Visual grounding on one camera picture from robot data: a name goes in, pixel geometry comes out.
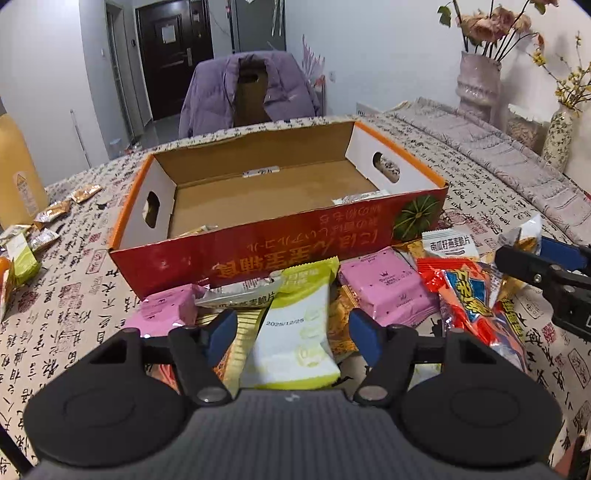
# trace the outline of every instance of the dark wooden door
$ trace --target dark wooden door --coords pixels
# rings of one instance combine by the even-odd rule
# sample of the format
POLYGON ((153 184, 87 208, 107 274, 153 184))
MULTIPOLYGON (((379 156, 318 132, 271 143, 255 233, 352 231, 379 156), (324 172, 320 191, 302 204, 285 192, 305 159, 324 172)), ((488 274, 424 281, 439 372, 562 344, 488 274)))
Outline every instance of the dark wooden door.
POLYGON ((152 116, 180 113, 195 65, 213 58, 207 0, 138 8, 137 21, 152 116))

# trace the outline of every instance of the open cardboard box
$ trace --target open cardboard box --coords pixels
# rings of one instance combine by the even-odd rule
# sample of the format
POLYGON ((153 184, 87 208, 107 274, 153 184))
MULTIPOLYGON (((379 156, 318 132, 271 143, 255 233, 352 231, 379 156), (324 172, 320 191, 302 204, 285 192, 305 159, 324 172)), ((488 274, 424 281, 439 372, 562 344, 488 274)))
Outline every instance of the open cardboard box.
POLYGON ((253 132, 148 154, 110 254, 140 297, 224 285, 289 265, 368 254, 434 228, 448 184, 360 122, 253 132), (374 161, 400 168, 393 183, 374 161), (345 205, 333 199, 387 190, 345 205), (208 233, 178 237, 202 225, 208 233))

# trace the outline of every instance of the puffer jacket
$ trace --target puffer jacket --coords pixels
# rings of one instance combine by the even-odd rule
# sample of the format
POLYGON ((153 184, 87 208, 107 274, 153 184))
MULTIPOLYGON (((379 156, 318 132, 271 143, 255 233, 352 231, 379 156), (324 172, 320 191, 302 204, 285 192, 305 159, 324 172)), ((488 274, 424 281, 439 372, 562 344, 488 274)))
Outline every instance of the puffer jacket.
POLYGON ((233 104, 241 63, 263 61, 267 70, 264 109, 272 121, 316 116, 320 103, 291 53, 256 51, 199 63, 185 97, 180 138, 233 127, 233 104))

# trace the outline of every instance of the box handle hole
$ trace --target box handle hole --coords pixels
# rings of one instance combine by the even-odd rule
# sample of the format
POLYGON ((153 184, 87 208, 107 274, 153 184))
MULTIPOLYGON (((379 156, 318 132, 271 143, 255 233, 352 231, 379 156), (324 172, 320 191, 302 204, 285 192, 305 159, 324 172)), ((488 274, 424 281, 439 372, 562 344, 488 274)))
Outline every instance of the box handle hole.
POLYGON ((400 180, 400 167, 394 160, 386 158, 381 152, 376 152, 372 162, 374 167, 392 183, 400 180))
POLYGON ((156 228, 159 210, 160 200, 158 200, 158 196, 154 192, 150 192, 144 205, 144 210, 142 211, 144 220, 150 228, 156 228))

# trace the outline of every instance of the yellow-green snack package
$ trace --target yellow-green snack package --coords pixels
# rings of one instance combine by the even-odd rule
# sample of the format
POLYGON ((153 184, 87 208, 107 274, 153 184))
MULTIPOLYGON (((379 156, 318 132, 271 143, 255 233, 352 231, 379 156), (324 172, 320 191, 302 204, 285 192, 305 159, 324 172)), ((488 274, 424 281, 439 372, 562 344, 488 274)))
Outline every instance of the yellow-green snack package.
POLYGON ((286 268, 246 359, 241 388, 312 390, 339 377, 326 335, 330 284, 339 259, 286 268))
POLYGON ((39 273, 41 264, 33 255, 31 248, 22 233, 12 237, 6 244, 8 256, 14 263, 14 286, 15 288, 23 285, 39 273))

